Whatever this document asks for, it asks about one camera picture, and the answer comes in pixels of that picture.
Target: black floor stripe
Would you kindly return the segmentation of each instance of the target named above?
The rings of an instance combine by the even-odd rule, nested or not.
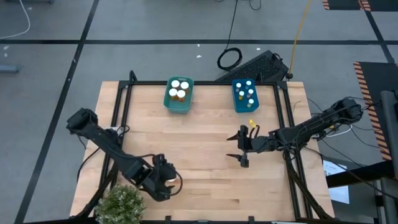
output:
[[[381,49],[383,50],[384,56],[387,59],[387,62],[395,63],[395,61],[392,58],[392,55],[387,47],[387,44],[385,43],[383,36],[381,35],[379,28],[377,27],[376,21],[374,20],[372,13],[369,11],[365,11],[365,13],[366,13],[366,17],[368,17],[369,23],[371,24],[374,34],[377,37],[377,40],[380,41],[380,46],[381,46]]]
[[[224,39],[187,40],[84,40],[84,44],[157,45],[157,44],[226,44]],[[230,44],[292,45],[294,40],[231,40]],[[81,40],[0,40],[0,44],[80,44]],[[398,45],[398,40],[385,40],[386,45]],[[298,45],[381,45],[379,40],[298,40]]]
[[[91,23],[93,21],[94,14],[95,14],[96,8],[98,6],[98,1],[99,0],[93,1],[93,5],[91,7],[90,14],[88,15],[85,28],[83,30],[83,33],[81,34],[80,43],[78,44],[78,47],[75,52],[75,56],[72,59],[72,63],[70,65],[68,75],[65,79],[65,83],[63,84],[60,98],[58,99],[57,106],[55,107],[55,111],[52,116],[49,129],[47,131],[47,134],[45,135],[45,139],[44,139],[42,148],[40,150],[39,158],[36,161],[36,165],[34,167],[33,174],[30,177],[29,184],[25,191],[24,198],[22,199],[22,203],[19,207],[18,214],[17,214],[17,217],[16,217],[14,223],[20,224],[20,223],[23,223],[25,220],[25,216],[26,216],[28,207],[30,205],[30,201],[32,200],[32,196],[35,191],[37,182],[39,181],[40,173],[43,169],[45,158],[47,157],[47,153],[50,148],[50,144],[51,144],[51,140],[53,138],[54,132],[55,132],[55,128],[57,127],[57,123],[60,118],[63,105],[65,104],[65,100],[67,98],[68,90],[69,90],[70,84],[72,82],[72,78],[75,73],[77,63],[79,62],[81,51],[83,50],[84,40],[86,40],[86,38],[87,38],[88,31],[89,31]]]

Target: black metal frame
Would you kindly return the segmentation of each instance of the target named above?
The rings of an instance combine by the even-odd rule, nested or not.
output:
[[[123,94],[123,90],[126,88],[127,93],[126,93],[126,99],[124,102],[124,108],[123,108],[123,115],[121,118],[121,126],[125,126],[127,123],[127,115],[129,111],[129,105],[130,105],[130,99],[132,95],[132,87],[134,85],[166,85],[166,81],[137,81],[137,78],[134,74],[134,72],[130,72],[130,80],[128,81],[119,81],[118,85],[118,91],[116,94],[116,101],[114,104],[114,109],[113,109],[113,117],[111,120],[111,126],[116,126],[117,121],[118,121],[118,114],[119,114],[119,109],[120,109],[120,104],[121,104],[121,98]],[[196,81],[195,85],[231,85],[231,82],[217,82],[217,81]],[[286,82],[276,82],[276,83],[255,83],[257,86],[272,86],[274,89],[274,96],[275,96],[275,103],[276,103],[276,110],[278,113],[278,120],[279,120],[279,126],[281,128],[285,127],[284,123],[284,115],[282,112],[282,104],[280,102],[280,96],[279,96],[279,89],[282,89],[283,94],[284,94],[284,100],[285,100],[285,105],[286,105],[286,110],[287,110],[287,117],[289,120],[289,126],[294,126],[294,119],[293,119],[293,112],[292,112],[292,107],[290,104],[290,98],[289,98],[289,92],[287,88],[287,83]],[[290,153],[286,153],[286,158],[290,159]],[[301,181],[306,185],[305,181],[305,176],[304,176],[304,169],[303,169],[303,163],[302,163],[302,158],[300,155],[300,152],[297,152],[296,155],[296,163],[297,163],[297,173],[301,179]],[[103,168],[101,171],[101,178],[100,178],[100,185],[104,182],[109,183],[109,176],[108,175],[113,175],[112,180],[111,180],[111,186],[113,187],[117,181],[118,178],[118,173],[117,172],[112,172],[108,173],[109,170],[109,161],[110,157],[106,156],[104,159],[103,163]],[[289,176],[289,185],[290,185],[290,195],[292,198],[292,206],[294,210],[294,217],[296,222],[302,222],[302,223],[329,223],[329,224],[334,224],[334,223],[346,223],[346,224],[355,224],[351,222],[341,222],[338,220],[324,220],[324,219],[314,219],[312,215],[312,209],[311,206],[308,202],[308,200],[303,197],[304,205],[305,205],[305,213],[306,213],[306,218],[302,218],[300,215],[300,207],[299,207],[299,200],[297,197],[297,190],[296,190],[296,184],[293,181],[293,179]],[[254,217],[248,217],[248,221],[211,221],[211,220],[187,220],[187,221],[172,221],[170,216],[166,216],[165,220],[144,220],[142,221],[142,224],[192,224],[192,223],[201,223],[203,224],[227,224],[227,223],[232,223],[232,224],[268,224],[268,223],[273,223],[271,221],[269,222],[258,222],[254,220]],[[45,222],[35,222],[35,224],[69,224],[69,223],[97,223],[95,221],[95,217],[72,217],[67,220],[54,220],[54,221],[45,221]]]

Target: white paper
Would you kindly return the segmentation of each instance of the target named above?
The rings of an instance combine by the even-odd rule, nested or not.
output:
[[[332,174],[338,174],[340,172],[345,171],[344,169],[338,167],[337,165],[329,161],[323,161],[323,170],[325,171],[326,176]],[[348,186],[330,188],[329,194],[332,200],[349,204]]]

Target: teal plastic bin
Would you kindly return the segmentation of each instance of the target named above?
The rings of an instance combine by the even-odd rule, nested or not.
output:
[[[169,90],[172,88],[171,82],[178,80],[181,82],[187,82],[189,84],[189,92],[185,95],[184,102],[178,100],[172,100],[169,95]],[[177,114],[186,114],[191,108],[193,94],[193,80],[187,77],[172,77],[167,81],[166,92],[164,95],[163,105],[171,112]]]

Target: yellow cable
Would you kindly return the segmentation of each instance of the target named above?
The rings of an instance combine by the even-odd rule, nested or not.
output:
[[[305,16],[307,15],[308,10],[310,9],[311,1],[312,0],[308,0],[307,5],[305,6],[304,14],[303,14],[303,17],[301,18],[301,22],[300,22],[300,25],[298,27],[296,38],[294,39],[293,51],[292,51],[292,59],[290,60],[289,73],[292,73],[293,64],[294,64],[294,55],[296,53],[296,42],[297,42],[297,39],[299,38],[299,35],[300,35],[300,32],[301,32],[301,28],[303,28]]]

